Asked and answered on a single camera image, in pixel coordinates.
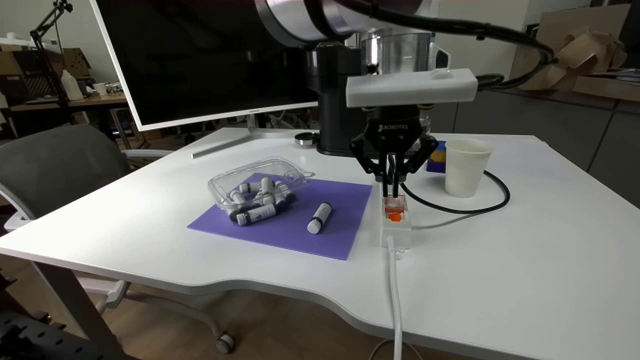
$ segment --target robotic arm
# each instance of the robotic arm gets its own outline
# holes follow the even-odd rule
[[[362,71],[348,77],[346,101],[340,105],[365,113],[364,132],[351,141],[349,149],[365,172],[383,183],[385,197],[388,184],[397,197],[407,174],[418,171],[437,148],[438,142],[420,124],[434,104],[473,101],[477,91],[521,85],[555,62],[550,48],[518,31],[431,17],[437,12],[437,1],[432,0],[255,0],[255,4],[274,38],[290,47],[311,49],[312,65],[317,65],[316,49],[321,43],[342,43],[356,32],[366,35]],[[437,47],[431,41],[434,32],[528,45],[540,52],[540,62],[530,73],[509,81],[499,74],[475,76],[469,69],[451,70],[448,65],[438,69]],[[331,63],[338,65],[330,71],[341,71],[340,59]],[[375,150],[378,163],[367,156],[366,143]],[[388,167],[387,160],[393,156]]]

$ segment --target chair backrest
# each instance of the chair backrest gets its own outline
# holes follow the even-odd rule
[[[0,146],[0,195],[29,220],[128,173],[118,147],[89,125],[59,127]]]

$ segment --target monitor screen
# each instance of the monitor screen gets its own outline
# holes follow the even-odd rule
[[[315,106],[303,51],[278,43],[254,0],[92,0],[142,130]]]

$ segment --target gray chair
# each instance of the gray chair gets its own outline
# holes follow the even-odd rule
[[[13,231],[131,172],[134,159],[161,158],[171,151],[120,150],[89,125],[59,127],[0,146],[0,195],[17,210],[5,224]],[[206,323],[218,351],[228,354],[233,339],[207,313],[179,302],[132,291],[126,281],[78,278],[84,290],[104,297],[102,314],[122,299],[153,304]]]

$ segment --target purple mat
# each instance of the purple mat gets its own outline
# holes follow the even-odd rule
[[[260,181],[264,174],[254,174],[246,182]],[[213,206],[187,228],[228,236],[327,258],[347,260],[362,215],[371,194],[371,185],[310,180],[296,191],[297,199],[287,211],[273,218],[240,226],[231,222],[226,212]],[[307,224],[318,206],[328,202],[333,211],[319,234],[310,234]]]

